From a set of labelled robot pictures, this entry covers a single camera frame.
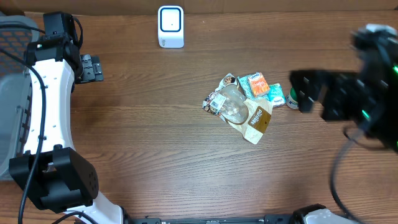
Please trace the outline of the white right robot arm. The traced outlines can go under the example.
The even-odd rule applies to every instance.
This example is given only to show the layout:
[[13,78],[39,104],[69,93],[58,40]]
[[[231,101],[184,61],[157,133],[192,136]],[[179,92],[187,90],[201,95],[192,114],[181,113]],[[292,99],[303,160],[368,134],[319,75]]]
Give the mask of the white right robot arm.
[[315,204],[294,211],[291,223],[360,223],[337,194],[339,163],[363,136],[378,139],[383,149],[397,150],[397,31],[387,25],[367,24],[353,33],[352,45],[363,61],[358,72],[309,69],[290,73],[300,112],[310,112],[318,101],[323,106],[323,120],[352,120],[358,127],[335,157],[329,177],[333,200],[344,214],[336,215]]

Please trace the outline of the orange tissue pack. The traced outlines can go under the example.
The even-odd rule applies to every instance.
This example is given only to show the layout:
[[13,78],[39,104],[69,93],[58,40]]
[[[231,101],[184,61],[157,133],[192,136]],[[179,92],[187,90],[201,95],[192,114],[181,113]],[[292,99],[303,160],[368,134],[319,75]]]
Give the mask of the orange tissue pack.
[[261,72],[248,76],[248,82],[254,97],[260,97],[268,94],[270,87]]

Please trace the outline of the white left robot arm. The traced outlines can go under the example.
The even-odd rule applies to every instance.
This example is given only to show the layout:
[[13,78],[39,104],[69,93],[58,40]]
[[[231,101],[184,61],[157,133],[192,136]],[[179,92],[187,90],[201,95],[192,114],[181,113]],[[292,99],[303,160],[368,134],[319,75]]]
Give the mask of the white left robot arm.
[[62,220],[83,223],[130,223],[125,209],[100,192],[94,166],[76,152],[70,104],[76,84],[100,82],[98,57],[82,55],[83,28],[71,14],[43,16],[40,38],[21,59],[32,84],[30,126],[23,154],[10,159],[9,173],[22,189],[22,202],[51,210]]

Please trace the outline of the small teal tissue pack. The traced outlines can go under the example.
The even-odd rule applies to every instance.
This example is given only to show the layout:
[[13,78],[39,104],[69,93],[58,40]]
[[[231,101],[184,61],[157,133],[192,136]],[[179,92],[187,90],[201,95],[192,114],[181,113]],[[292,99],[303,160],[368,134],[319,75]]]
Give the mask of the small teal tissue pack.
[[275,83],[269,86],[270,90],[267,94],[269,101],[273,107],[280,107],[285,104],[285,96],[282,91],[280,83]]

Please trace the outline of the clear snack pouch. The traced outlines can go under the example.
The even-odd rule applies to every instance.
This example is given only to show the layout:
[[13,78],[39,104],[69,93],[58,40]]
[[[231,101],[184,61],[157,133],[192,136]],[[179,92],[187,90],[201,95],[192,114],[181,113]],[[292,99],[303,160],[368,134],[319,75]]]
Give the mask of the clear snack pouch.
[[245,140],[257,144],[270,123],[273,105],[267,99],[246,97],[239,90],[238,79],[229,73],[203,100],[202,109],[228,123]]

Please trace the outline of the green lid jar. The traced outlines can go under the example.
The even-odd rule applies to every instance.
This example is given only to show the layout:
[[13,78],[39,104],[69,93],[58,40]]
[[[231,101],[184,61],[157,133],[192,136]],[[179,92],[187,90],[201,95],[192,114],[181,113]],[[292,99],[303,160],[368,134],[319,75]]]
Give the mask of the green lid jar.
[[299,108],[297,95],[293,87],[290,89],[289,94],[285,97],[285,100],[286,100],[286,105],[292,108],[293,110],[297,110]]

